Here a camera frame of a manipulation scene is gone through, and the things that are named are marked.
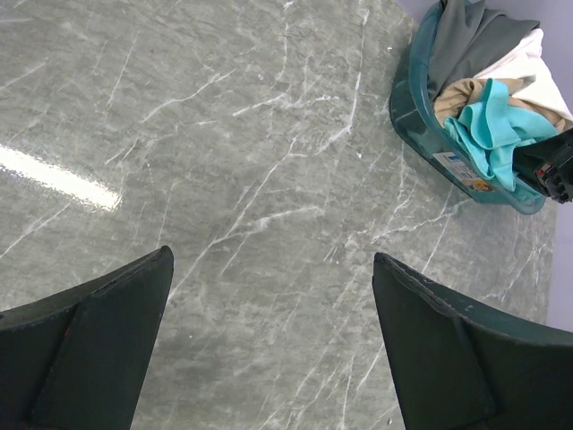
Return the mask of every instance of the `pile of clothes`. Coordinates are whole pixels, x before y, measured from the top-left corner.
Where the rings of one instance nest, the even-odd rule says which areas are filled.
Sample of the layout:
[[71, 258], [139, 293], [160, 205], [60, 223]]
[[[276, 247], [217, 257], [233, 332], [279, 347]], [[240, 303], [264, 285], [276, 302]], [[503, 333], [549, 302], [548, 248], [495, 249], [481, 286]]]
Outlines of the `pile of clothes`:
[[535, 191], [516, 180], [514, 152], [573, 127], [541, 58], [540, 22], [511, 19], [484, 0], [441, 6], [428, 67], [435, 115], [482, 177], [527, 201]]

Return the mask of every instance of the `laundry basket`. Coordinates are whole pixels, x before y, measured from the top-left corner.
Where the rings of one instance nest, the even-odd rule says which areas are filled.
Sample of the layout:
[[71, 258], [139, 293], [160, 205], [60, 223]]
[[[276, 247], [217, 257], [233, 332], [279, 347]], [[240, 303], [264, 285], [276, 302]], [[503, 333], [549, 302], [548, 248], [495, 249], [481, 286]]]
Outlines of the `laundry basket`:
[[408, 53], [402, 58], [390, 96], [390, 118], [398, 135], [438, 171], [477, 202], [508, 204], [525, 215], [541, 210], [545, 197], [532, 191], [534, 198], [520, 201], [495, 179], [486, 180], [471, 168], [471, 162], [458, 143], [449, 137], [436, 119], [428, 94], [428, 64], [432, 55], [438, 22], [442, 14], [436, 4], [423, 18]]

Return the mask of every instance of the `sticker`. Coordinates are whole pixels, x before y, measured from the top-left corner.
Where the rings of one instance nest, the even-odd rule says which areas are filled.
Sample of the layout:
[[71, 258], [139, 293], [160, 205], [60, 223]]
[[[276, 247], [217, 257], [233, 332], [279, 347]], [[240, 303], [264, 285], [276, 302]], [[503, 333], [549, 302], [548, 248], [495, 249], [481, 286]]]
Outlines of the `sticker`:
[[495, 191], [453, 152], [440, 152], [433, 154], [433, 157], [471, 191], [478, 193], [490, 193]]

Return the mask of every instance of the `gray marble tile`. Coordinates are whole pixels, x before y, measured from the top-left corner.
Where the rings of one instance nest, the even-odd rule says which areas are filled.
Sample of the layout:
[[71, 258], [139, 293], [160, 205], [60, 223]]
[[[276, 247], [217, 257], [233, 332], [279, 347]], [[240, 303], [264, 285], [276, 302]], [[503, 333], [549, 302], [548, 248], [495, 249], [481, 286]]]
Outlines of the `gray marble tile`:
[[1, 307], [175, 252], [134, 429], [403, 428], [376, 251], [544, 321], [555, 208], [469, 201], [394, 134], [392, 1], [0, 7]]

